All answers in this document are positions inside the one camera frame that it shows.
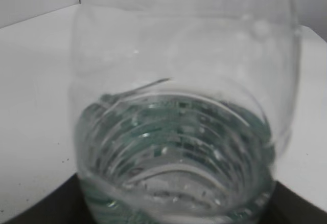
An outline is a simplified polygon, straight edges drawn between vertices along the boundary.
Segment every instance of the clear glass jar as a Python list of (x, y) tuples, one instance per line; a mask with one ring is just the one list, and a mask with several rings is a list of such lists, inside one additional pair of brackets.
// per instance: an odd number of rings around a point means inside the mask
[(291, 133), (292, 0), (82, 0), (71, 121), (98, 223), (256, 223)]

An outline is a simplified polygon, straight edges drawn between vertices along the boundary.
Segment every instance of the dark surface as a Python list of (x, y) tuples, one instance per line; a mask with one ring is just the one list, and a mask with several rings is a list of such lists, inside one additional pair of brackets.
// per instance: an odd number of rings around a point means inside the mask
[[(5, 224), (95, 224), (76, 175), (47, 198)], [(259, 224), (326, 224), (327, 213), (277, 183), (268, 209)]]

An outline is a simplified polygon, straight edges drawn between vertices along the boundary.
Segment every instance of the white table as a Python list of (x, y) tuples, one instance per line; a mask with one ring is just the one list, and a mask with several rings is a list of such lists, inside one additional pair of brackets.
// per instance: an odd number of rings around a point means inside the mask
[[(0, 29), (0, 223), (76, 171), (66, 99), (77, 7)], [(309, 28), (303, 33), (294, 136), (277, 177), (327, 211), (327, 44)]]

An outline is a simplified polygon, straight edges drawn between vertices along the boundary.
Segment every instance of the black base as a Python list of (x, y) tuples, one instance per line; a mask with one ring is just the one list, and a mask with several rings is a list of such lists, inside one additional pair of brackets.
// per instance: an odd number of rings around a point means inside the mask
[[(5, 224), (96, 224), (73, 175), (44, 200)], [(277, 183), (260, 224), (326, 224), (327, 213)]]

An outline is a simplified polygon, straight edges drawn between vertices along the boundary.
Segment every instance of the ridged glass bottom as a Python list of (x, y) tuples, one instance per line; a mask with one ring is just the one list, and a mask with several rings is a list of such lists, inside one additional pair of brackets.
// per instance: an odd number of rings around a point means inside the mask
[(244, 108), (169, 93), (103, 95), (75, 133), (100, 224), (255, 223), (274, 187), (270, 139)]

